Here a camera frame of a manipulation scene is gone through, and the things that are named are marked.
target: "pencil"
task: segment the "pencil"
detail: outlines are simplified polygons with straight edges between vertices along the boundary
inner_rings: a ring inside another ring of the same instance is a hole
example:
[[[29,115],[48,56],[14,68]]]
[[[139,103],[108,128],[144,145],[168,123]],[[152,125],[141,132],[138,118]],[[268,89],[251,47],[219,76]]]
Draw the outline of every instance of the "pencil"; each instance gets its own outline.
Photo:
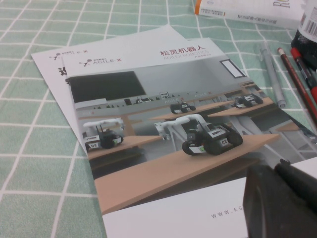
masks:
[[[309,97],[309,94],[306,92],[300,78],[298,77],[295,69],[293,68],[291,62],[289,61],[289,58],[285,54],[285,51],[282,48],[278,48],[277,51],[281,55],[281,59],[285,65],[285,67],[287,68],[287,71],[288,71],[289,75],[291,76],[303,102],[305,103],[305,106],[306,106],[309,114],[311,115],[311,118],[315,124],[315,127],[317,127],[317,110],[316,110],[311,98]]]

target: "robotic arm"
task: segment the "robotic arm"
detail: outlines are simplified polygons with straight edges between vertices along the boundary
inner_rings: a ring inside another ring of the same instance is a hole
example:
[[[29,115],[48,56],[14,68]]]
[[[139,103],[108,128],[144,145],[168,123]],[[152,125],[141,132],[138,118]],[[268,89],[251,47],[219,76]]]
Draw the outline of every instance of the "robotic arm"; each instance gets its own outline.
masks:
[[[158,122],[155,123],[155,127],[158,130],[159,135],[163,138],[163,140],[169,140],[169,135],[165,132],[165,128],[168,128],[169,126],[174,125],[182,125],[185,123],[188,123],[190,120],[196,120],[200,123],[205,123],[206,121],[204,118],[199,114],[192,114],[192,115],[186,115],[180,118],[177,118],[176,120],[172,121],[165,121],[165,122]]]
[[[93,122],[86,122],[83,126],[84,127],[92,127],[92,126],[98,126],[103,124],[120,124],[121,130],[124,130],[124,123],[121,118],[111,118],[111,119],[105,119],[100,121],[93,121]]]

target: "mobile robot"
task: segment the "mobile robot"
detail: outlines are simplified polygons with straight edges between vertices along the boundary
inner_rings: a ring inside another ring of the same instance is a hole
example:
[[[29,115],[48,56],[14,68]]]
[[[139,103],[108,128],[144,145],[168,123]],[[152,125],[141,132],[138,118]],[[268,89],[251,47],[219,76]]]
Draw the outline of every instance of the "mobile robot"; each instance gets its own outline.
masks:
[[[255,104],[262,104],[263,100],[259,96],[255,94],[245,95],[236,97],[232,107],[236,108],[250,108],[253,107]]]
[[[242,136],[225,124],[214,126],[208,123],[199,114],[187,115],[174,121],[155,123],[156,129],[163,139],[170,139],[165,128],[173,125],[182,125],[190,120],[198,122],[197,128],[190,129],[187,140],[183,142],[182,149],[188,155],[208,153],[212,155],[222,154],[243,143]]]
[[[121,130],[124,124],[121,118],[105,119],[94,122],[86,122],[83,126],[87,128],[87,137],[84,138],[86,150],[95,148],[110,149],[123,142],[123,137],[113,130],[104,129],[102,125],[120,124]]]
[[[196,110],[195,106],[191,106],[185,102],[172,104],[169,106],[169,108],[173,114],[187,113],[189,111]]]

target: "pen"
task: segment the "pen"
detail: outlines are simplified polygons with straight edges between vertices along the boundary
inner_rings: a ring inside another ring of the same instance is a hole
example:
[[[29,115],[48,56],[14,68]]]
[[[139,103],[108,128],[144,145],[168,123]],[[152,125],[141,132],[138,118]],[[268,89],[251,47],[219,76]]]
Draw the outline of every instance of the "pen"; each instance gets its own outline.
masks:
[[[317,82],[314,76],[311,74],[309,69],[306,67],[301,53],[298,51],[297,48],[292,48],[291,50],[292,56],[301,71],[303,78],[305,79],[309,89],[311,90],[312,97],[314,101],[317,103]]]
[[[302,98],[303,102],[305,103],[305,106],[306,106],[309,114],[311,115],[315,126],[317,127],[317,111],[314,107],[314,104],[313,104],[311,98],[309,97],[308,93],[306,92],[300,78],[298,77],[295,69],[293,68],[291,62],[289,61],[289,58],[285,54],[285,51],[282,48],[278,48],[277,51],[281,55],[281,59],[285,65],[285,67],[287,68],[287,71],[288,71],[289,75],[291,76],[294,84],[296,85],[296,88],[297,88],[299,94],[301,95],[301,98]]]
[[[286,107],[286,101],[284,98],[284,94],[281,88],[281,85],[278,82],[277,74],[272,62],[272,55],[270,53],[270,50],[268,48],[268,45],[265,42],[262,42],[260,52],[264,58],[268,76],[271,81],[271,86],[273,88],[273,92],[276,98],[276,102],[279,108],[285,108]]]

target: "tablecloth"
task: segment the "tablecloth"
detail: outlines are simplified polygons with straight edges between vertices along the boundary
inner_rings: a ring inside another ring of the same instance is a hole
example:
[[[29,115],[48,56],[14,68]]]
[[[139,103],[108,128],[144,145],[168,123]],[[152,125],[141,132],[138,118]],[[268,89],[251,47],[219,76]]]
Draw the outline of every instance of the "tablecloth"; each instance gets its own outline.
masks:
[[[210,37],[272,96],[257,52],[266,40],[282,79],[285,111],[309,127],[276,52],[278,47],[289,52],[295,31],[196,16],[194,4],[193,0],[0,0],[0,237],[106,236],[89,162],[31,53],[170,24],[187,39]]]

